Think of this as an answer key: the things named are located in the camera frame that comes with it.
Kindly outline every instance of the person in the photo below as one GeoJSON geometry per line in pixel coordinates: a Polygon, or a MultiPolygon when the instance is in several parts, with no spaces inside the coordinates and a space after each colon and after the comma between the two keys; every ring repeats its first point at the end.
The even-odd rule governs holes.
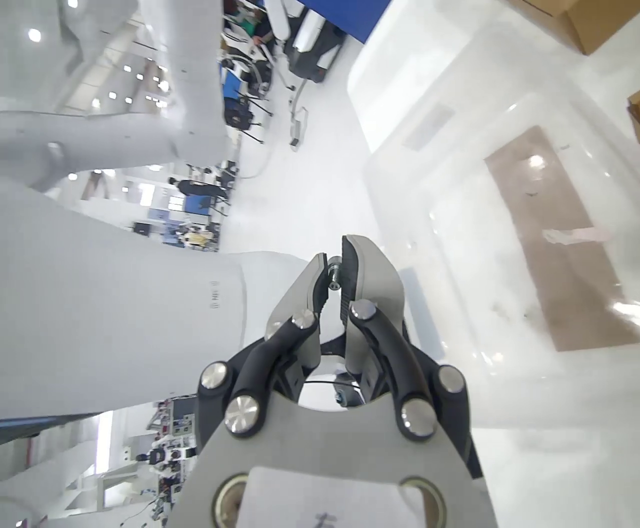
{"type": "Polygon", "coordinates": [[[193,180],[180,180],[169,178],[169,183],[178,187],[178,190],[185,196],[211,196],[212,198],[222,198],[228,202],[229,195],[226,189],[218,185],[211,185],[193,180]]]}

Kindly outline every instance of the white paper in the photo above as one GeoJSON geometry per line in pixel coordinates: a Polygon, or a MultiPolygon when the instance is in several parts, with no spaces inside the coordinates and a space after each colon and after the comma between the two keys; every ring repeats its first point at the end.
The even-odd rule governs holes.
{"type": "Polygon", "coordinates": [[[265,467],[249,473],[237,528],[426,528],[416,488],[265,467]]]}

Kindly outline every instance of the blue panel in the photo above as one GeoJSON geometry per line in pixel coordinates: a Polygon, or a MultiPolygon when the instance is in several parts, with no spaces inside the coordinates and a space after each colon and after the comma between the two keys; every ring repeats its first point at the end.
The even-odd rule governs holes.
{"type": "Polygon", "coordinates": [[[184,212],[209,216],[210,196],[187,196],[184,199],[184,212]]]}
{"type": "Polygon", "coordinates": [[[225,79],[225,84],[222,86],[222,95],[224,97],[230,97],[231,99],[237,99],[241,82],[233,72],[227,71],[227,78],[225,79]]]}
{"type": "Polygon", "coordinates": [[[341,30],[366,42],[390,0],[300,0],[341,30]]]}

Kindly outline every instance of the black cable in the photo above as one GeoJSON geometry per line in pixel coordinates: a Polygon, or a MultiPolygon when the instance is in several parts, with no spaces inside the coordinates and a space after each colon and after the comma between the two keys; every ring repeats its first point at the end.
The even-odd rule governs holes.
{"type": "Polygon", "coordinates": [[[124,526],[124,523],[126,523],[129,519],[133,519],[134,517],[137,517],[138,515],[140,515],[144,510],[146,510],[149,506],[151,506],[157,499],[152,500],[151,502],[149,502],[149,504],[147,504],[143,509],[141,509],[138,513],[131,515],[129,517],[127,517],[124,521],[122,521],[120,523],[120,526],[124,526]]]}
{"type": "Polygon", "coordinates": [[[358,385],[352,385],[350,383],[343,383],[341,381],[305,381],[303,383],[303,385],[306,385],[307,383],[331,383],[332,385],[344,385],[345,387],[353,387],[353,388],[360,388],[358,387],[358,385]]]}

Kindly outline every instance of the window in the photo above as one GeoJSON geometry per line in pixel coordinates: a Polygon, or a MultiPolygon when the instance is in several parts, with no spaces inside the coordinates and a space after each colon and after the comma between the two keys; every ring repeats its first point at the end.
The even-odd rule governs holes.
{"type": "Polygon", "coordinates": [[[140,205],[144,205],[148,207],[151,205],[151,202],[154,199],[154,192],[156,191],[156,186],[151,185],[150,183],[141,183],[138,184],[138,189],[141,191],[140,196],[140,205]]]}
{"type": "Polygon", "coordinates": [[[170,196],[169,197],[169,211],[181,211],[184,207],[183,196],[170,196]]]}

